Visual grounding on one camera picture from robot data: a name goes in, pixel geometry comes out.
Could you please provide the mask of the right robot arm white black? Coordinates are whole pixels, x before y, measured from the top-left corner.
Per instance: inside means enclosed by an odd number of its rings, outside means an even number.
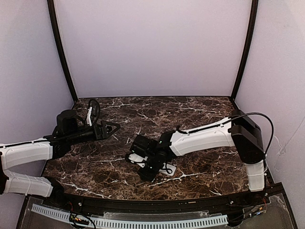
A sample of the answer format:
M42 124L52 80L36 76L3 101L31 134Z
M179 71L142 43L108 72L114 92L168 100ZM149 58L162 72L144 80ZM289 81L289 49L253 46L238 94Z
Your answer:
M153 182L158 173L173 176L175 166L168 163L188 153L218 148L235 147L246 172L251 192L263 191L266 169L266 153L262 131L250 116L257 112L244 113L237 109L231 116L201 127L165 132L159 140L137 135L125 160L140 166L138 175L142 181Z

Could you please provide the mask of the white remote control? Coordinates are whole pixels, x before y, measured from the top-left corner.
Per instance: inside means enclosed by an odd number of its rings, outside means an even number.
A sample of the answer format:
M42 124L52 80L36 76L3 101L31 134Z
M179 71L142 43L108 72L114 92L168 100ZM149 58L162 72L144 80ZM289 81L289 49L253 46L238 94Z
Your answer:
M159 170L159 173L165 174L172 177L176 172L176 166L169 165L167 163L163 164L163 167Z

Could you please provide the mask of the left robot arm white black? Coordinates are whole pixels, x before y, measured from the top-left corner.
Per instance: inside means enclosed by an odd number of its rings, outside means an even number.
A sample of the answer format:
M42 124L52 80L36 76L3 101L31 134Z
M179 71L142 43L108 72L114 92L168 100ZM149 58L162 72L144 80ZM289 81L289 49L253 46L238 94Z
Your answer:
M37 140L0 146L0 192L50 197L63 187L51 177L33 177L10 171L11 167L58 159L76 144L108 139L120 125L98 120L99 113L88 112L82 119L74 110L57 115L57 125L51 135Z

